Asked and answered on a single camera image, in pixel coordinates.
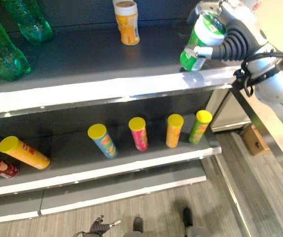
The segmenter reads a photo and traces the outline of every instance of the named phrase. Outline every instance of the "pants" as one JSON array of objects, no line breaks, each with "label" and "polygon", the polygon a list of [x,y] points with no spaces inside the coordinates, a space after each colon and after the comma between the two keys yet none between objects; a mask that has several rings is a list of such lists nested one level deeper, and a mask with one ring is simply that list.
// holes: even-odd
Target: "pants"
[{"label": "pants", "polygon": [[123,237],[142,237],[143,234],[139,231],[130,231],[127,232]]},{"label": "pants", "polygon": [[194,226],[186,228],[186,235],[187,237],[211,237],[206,229]]}]

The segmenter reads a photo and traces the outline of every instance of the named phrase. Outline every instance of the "metal shelf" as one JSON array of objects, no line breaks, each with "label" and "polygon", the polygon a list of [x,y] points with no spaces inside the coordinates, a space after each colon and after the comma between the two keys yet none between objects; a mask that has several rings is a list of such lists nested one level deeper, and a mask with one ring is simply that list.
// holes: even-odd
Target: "metal shelf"
[{"label": "metal shelf", "polygon": [[[180,73],[189,33],[188,26],[141,28],[133,47],[117,29],[60,32],[41,46],[14,37],[33,69],[18,81],[0,80],[0,118],[230,86],[236,67]],[[205,69],[223,66],[208,61]]]},{"label": "metal shelf", "polygon": [[206,180],[200,160],[122,174],[76,185],[0,197],[0,222],[148,194]]},{"label": "metal shelf", "polygon": [[33,218],[39,215],[43,191],[0,197],[0,222]]},{"label": "metal shelf", "polygon": [[128,126],[109,128],[109,134],[119,149],[118,157],[113,159],[103,156],[86,131],[30,140],[28,143],[40,151],[45,149],[43,145],[47,146],[45,150],[50,151],[50,166],[40,171],[21,163],[21,171],[16,177],[0,177],[0,195],[73,184],[221,153],[221,147],[211,131],[199,144],[190,144],[188,135],[194,115],[184,116],[184,120],[180,142],[174,149],[165,145],[165,121],[147,124],[150,145],[145,152],[135,148]]},{"label": "metal shelf", "polygon": [[206,180],[200,160],[168,165],[126,175],[45,190],[43,215],[96,205],[122,198]]}]

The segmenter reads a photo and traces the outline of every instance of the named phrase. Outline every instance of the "shoe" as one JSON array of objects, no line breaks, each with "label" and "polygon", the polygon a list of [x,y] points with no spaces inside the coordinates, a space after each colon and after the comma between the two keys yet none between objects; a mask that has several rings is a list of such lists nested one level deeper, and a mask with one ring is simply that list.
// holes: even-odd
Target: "shoe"
[{"label": "shoe", "polygon": [[183,223],[185,228],[193,225],[192,211],[188,207],[183,210]]},{"label": "shoe", "polygon": [[143,233],[143,220],[141,217],[136,217],[135,220],[133,221],[133,231],[139,231]]}]

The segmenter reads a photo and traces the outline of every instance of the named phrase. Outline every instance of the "pink pringles can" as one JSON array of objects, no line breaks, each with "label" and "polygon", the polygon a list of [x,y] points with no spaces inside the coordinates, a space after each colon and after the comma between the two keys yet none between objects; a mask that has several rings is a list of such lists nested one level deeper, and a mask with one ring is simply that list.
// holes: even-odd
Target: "pink pringles can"
[{"label": "pink pringles can", "polygon": [[141,117],[132,118],[128,126],[131,130],[135,146],[140,151],[145,151],[148,148],[148,138],[146,132],[146,122]]}]

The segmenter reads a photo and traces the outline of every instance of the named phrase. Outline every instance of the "blue pringles can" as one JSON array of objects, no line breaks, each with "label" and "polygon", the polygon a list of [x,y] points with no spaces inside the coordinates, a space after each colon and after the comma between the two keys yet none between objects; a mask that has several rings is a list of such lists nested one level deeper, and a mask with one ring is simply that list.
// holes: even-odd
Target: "blue pringles can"
[{"label": "blue pringles can", "polygon": [[105,125],[96,123],[88,129],[87,134],[96,143],[106,157],[114,158],[117,156],[117,148],[114,145],[111,137],[108,135]]}]

